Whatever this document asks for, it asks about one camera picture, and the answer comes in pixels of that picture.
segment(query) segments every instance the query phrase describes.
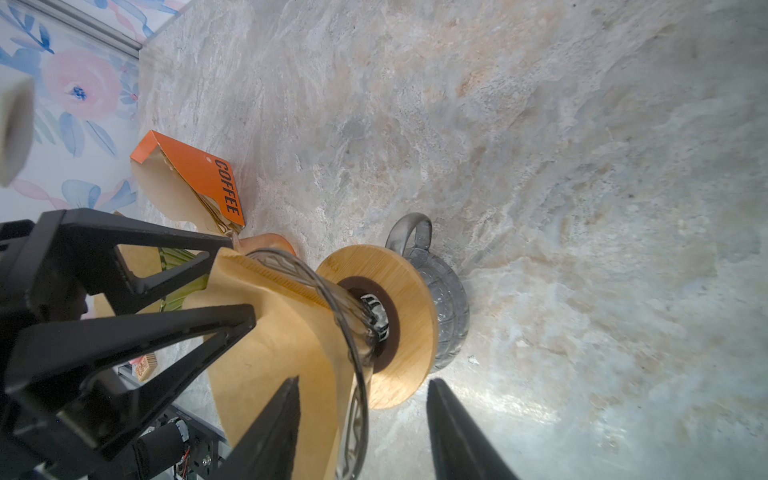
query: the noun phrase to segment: stone surface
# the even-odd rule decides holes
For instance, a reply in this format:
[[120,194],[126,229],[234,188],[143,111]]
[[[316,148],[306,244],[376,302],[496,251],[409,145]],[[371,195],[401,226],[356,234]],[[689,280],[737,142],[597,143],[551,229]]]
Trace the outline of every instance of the stone surface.
[[[142,133],[233,162],[246,233],[433,219],[438,375],[524,480],[764,475],[767,99],[762,0],[201,0],[141,52]],[[425,388],[371,421],[364,478],[432,477]]]

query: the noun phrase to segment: black cylinder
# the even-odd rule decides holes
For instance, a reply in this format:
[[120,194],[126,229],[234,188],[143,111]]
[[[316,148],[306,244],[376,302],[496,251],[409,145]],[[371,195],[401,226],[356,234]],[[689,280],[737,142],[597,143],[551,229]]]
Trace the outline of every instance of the black cylinder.
[[184,455],[184,442],[174,423],[142,435],[134,443],[139,478],[149,480],[176,465]]

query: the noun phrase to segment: orange box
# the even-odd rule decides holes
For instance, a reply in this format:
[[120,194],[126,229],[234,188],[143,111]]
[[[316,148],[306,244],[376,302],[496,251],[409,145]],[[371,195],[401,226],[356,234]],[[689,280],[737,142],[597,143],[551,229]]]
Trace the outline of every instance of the orange box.
[[228,161],[152,130],[131,159],[142,190],[171,220],[190,221],[200,232],[220,235],[239,233],[245,226]]

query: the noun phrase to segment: white object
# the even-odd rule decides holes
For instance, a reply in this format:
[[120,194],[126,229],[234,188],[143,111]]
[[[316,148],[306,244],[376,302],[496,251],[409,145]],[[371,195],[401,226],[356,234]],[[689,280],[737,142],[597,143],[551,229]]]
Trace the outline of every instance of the white object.
[[0,65],[0,185],[7,187],[24,167],[32,146],[35,79]]

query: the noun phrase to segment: floral backdrop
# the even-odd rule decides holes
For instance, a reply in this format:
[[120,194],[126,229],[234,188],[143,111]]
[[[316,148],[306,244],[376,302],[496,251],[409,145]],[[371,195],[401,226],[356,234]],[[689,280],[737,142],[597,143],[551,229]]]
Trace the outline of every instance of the floral backdrop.
[[34,140],[22,172],[0,188],[0,222],[78,207],[134,217],[135,60],[0,0],[0,65],[35,78]]
[[64,1],[141,44],[154,37],[190,4],[190,0]]

